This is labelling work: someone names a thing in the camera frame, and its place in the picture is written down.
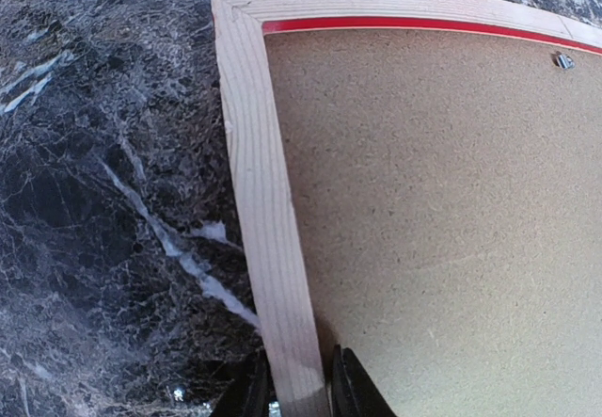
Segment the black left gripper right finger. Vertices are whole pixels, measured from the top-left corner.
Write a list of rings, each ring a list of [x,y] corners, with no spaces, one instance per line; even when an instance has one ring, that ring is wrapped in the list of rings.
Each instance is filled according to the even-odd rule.
[[[355,352],[340,345],[333,353],[331,398],[337,417],[396,417]]]

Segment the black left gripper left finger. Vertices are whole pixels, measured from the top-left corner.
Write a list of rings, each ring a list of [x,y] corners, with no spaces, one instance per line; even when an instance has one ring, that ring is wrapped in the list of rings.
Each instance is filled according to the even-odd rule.
[[[263,351],[250,354],[240,375],[217,401],[211,417],[269,415],[269,367]]]

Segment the brown cardboard backing board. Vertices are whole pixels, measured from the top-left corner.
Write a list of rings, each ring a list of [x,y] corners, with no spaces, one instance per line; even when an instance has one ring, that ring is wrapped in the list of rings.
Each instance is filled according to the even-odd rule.
[[[265,40],[313,309],[400,416],[601,412],[601,58]]]

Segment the red wooden picture frame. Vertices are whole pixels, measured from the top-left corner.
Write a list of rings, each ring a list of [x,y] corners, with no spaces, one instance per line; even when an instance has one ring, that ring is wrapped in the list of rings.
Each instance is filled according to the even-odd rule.
[[[601,31],[502,0],[212,0],[212,9],[230,170],[277,400],[286,416],[333,415],[334,348],[348,346],[324,342],[313,309],[266,38],[333,30],[442,31],[533,41],[568,56],[581,51],[601,58]]]

